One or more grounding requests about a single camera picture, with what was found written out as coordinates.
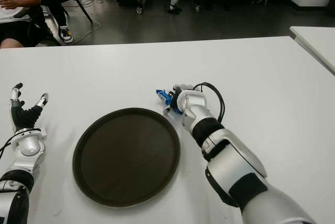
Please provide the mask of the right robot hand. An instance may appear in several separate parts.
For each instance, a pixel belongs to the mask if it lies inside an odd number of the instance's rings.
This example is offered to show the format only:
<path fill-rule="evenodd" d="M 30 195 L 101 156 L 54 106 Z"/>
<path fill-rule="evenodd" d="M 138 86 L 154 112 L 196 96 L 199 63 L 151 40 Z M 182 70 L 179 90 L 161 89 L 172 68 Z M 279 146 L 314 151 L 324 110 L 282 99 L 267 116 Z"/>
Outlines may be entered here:
<path fill-rule="evenodd" d="M 167 115 L 169 112 L 174 111 L 177 114 L 182 114 L 177 106 L 177 99 L 182 91 L 192 90 L 192 85 L 179 84 L 174 85 L 172 90 L 167 92 L 165 90 L 160 91 L 161 100 L 165 103 L 166 107 L 163 110 L 163 114 Z"/>

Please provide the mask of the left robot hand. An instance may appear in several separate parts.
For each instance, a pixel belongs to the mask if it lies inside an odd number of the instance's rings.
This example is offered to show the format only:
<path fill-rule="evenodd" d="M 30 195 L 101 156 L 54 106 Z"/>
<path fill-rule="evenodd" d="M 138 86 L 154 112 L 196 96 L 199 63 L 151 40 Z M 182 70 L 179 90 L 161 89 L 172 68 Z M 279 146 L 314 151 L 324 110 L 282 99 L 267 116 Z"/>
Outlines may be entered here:
<path fill-rule="evenodd" d="M 14 133 L 22 129 L 33 129 L 43 108 L 49 101 L 49 94 L 44 93 L 34 106 L 29 109 L 23 109 L 25 102 L 19 100 L 21 96 L 20 89 L 22 87 L 23 83 L 18 83 L 13 87 L 10 93 L 9 113 Z"/>

